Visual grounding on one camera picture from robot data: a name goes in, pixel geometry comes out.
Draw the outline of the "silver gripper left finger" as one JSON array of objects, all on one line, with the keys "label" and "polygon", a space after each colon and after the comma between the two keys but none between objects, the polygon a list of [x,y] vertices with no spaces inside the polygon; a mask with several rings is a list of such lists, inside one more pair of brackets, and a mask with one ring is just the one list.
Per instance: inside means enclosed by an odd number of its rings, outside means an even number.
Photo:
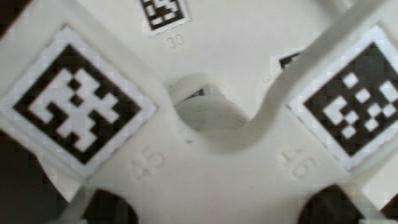
[{"label": "silver gripper left finger", "polygon": [[128,195],[102,187],[82,186],[56,224],[139,224]]}]

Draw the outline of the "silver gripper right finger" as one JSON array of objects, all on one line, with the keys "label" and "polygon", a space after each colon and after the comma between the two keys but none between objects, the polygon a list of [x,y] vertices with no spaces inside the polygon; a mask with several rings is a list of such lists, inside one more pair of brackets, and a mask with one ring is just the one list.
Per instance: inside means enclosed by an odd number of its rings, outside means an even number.
[{"label": "silver gripper right finger", "polygon": [[388,220],[359,185],[335,183],[311,195],[301,209],[297,224],[372,224]]}]

